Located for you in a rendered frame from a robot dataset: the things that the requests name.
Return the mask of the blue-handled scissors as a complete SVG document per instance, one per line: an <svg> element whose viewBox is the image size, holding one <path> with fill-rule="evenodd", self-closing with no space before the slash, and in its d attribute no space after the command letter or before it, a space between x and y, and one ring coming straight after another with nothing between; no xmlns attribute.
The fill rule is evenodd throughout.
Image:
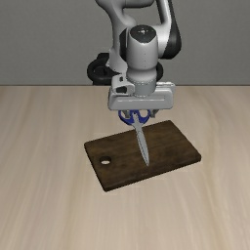
<svg viewBox="0 0 250 250"><path fill-rule="evenodd" d="M118 116L122 122L129 126L133 126L136 131L137 141L142 158L146 164L149 165L149 154L146 144L146 137L143 131L143 126L149 120L149 113L146 116L141 116L141 113L137 109L133 110L119 110Z"/></svg>

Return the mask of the dark brown cutting board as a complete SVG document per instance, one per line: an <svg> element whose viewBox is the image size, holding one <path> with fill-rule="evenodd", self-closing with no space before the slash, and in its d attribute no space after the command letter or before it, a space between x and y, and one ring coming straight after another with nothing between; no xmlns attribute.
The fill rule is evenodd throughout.
<svg viewBox="0 0 250 250"><path fill-rule="evenodd" d="M201 154L170 120L143 128L149 153L146 166L136 132L115 134L84 144L104 191L121 188L199 162Z"/></svg>

